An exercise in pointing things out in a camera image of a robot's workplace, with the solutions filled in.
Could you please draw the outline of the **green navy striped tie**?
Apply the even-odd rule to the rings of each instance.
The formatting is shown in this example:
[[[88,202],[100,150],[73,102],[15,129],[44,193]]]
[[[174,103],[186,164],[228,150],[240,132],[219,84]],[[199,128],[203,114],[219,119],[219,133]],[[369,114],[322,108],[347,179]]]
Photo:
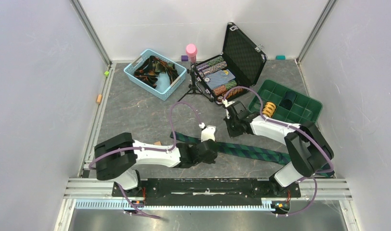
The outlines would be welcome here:
[[[170,138],[174,139],[174,134],[176,136],[176,141],[187,142],[190,144],[201,143],[201,139],[199,138],[187,136],[176,131],[170,133]],[[268,150],[264,148],[242,145],[242,144],[226,143],[226,142],[217,142],[217,146],[218,146],[218,151],[220,153],[224,153],[228,155],[254,159],[254,160],[267,161],[283,166],[291,162],[291,158],[289,154]],[[333,177],[334,174],[335,174],[334,171],[320,173],[321,176],[327,178]]]

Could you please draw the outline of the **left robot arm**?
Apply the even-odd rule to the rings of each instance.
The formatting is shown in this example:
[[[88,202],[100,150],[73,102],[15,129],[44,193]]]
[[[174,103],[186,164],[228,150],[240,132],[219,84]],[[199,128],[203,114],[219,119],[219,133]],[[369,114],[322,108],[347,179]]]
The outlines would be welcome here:
[[[98,180],[111,180],[129,195],[137,196],[142,191],[142,182],[133,166],[191,168],[200,163],[215,163],[217,151],[218,145],[213,139],[160,146],[134,140],[131,133],[124,132],[95,146],[95,157],[89,168],[96,171]]]

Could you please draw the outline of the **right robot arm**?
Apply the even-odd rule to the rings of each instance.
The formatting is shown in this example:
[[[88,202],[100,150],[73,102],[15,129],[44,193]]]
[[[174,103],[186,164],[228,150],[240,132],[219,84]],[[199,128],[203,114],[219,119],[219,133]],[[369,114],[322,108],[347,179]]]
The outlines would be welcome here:
[[[331,162],[333,152],[314,123],[286,123],[250,113],[242,109],[226,109],[225,122],[231,137],[244,133],[263,136],[287,147],[290,162],[276,172],[269,183],[274,196],[282,196],[292,183],[306,179],[316,173],[334,170]]]

